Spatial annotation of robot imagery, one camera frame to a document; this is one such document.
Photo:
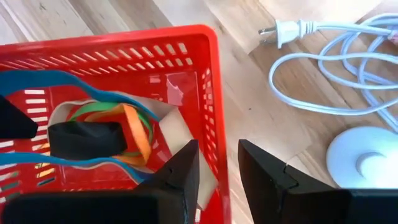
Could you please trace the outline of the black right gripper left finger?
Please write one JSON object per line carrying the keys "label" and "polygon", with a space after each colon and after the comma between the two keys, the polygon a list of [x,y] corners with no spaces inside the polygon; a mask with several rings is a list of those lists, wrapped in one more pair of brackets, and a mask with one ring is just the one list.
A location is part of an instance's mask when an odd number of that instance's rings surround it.
{"label": "black right gripper left finger", "polygon": [[195,224],[199,145],[191,140],[135,189],[134,224]]}

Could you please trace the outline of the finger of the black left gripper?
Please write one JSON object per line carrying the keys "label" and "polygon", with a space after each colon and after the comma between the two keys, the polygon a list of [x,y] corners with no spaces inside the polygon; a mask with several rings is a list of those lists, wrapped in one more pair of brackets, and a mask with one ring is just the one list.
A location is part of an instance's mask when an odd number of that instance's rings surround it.
{"label": "finger of the black left gripper", "polygon": [[38,125],[0,95],[0,139],[31,139]]}

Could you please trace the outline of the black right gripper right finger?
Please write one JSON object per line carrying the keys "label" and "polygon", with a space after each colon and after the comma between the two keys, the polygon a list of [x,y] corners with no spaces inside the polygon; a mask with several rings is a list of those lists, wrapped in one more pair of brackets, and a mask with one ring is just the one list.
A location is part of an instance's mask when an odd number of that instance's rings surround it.
{"label": "black right gripper right finger", "polygon": [[240,176],[254,224],[346,224],[351,198],[247,139],[238,142]]}

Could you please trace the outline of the large blue rubber band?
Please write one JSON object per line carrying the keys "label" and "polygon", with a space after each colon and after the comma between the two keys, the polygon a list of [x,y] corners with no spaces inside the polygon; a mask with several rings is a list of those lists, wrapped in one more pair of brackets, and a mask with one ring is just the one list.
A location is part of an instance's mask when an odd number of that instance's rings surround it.
{"label": "large blue rubber band", "polygon": [[[93,99],[99,101],[110,101],[118,103],[127,103],[138,106],[149,113],[154,119],[158,117],[138,101],[119,93],[96,89],[74,75],[60,70],[10,70],[0,72],[0,95],[8,96],[19,90],[29,88],[43,88],[59,85],[73,85],[81,88]],[[26,164],[26,163],[50,163],[61,166],[73,166],[77,169],[95,169],[103,165],[116,165],[136,183],[141,183],[151,177],[151,173],[143,172],[127,165],[118,159],[110,157],[100,157],[99,159],[89,159],[83,161],[65,160],[53,156],[30,152],[13,152],[0,155],[0,165],[8,164]]]}

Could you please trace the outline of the black rubber band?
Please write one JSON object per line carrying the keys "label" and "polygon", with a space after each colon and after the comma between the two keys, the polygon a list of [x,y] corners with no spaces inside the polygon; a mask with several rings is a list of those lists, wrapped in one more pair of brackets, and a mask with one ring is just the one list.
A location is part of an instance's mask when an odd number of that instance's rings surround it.
{"label": "black rubber band", "polygon": [[117,122],[67,121],[48,128],[50,154],[68,160],[111,157],[127,149]]}

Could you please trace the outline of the green rubber band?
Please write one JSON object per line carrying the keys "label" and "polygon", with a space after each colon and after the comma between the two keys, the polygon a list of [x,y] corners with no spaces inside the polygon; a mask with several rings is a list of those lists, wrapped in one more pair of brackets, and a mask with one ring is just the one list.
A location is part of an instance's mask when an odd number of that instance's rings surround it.
{"label": "green rubber band", "polygon": [[[81,106],[78,110],[76,110],[76,112],[73,115],[71,115],[70,121],[76,120],[79,116],[81,116],[83,114],[87,114],[87,113],[93,114],[93,113],[97,113],[97,112],[101,112],[101,111],[110,110],[110,109],[114,108],[115,106],[117,106],[118,104],[120,104],[120,103],[95,102],[95,103],[85,104],[85,105]],[[138,112],[139,119],[144,127],[144,130],[145,130],[146,135],[150,141],[150,146],[151,146],[151,143],[153,140],[153,127],[152,127],[148,117],[146,116],[146,114],[139,111],[139,109],[137,109],[135,106],[133,106],[133,107]],[[127,152],[126,154],[128,156],[140,156],[141,155],[140,152]]]}

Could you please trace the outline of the red plastic basket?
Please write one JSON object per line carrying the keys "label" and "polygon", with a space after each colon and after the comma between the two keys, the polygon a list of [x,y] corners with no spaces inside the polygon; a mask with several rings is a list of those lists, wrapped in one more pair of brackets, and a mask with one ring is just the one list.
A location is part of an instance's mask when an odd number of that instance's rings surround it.
{"label": "red plastic basket", "polygon": [[[0,45],[0,72],[63,70],[99,90],[178,106],[218,185],[200,224],[231,224],[218,40],[204,25],[139,30],[60,40]],[[33,87],[6,98],[39,125],[33,139],[0,140],[0,153],[49,154],[50,115],[66,101],[90,99],[77,86]],[[0,165],[0,211],[7,199],[28,192],[132,189],[112,165],[78,170],[53,164]]]}

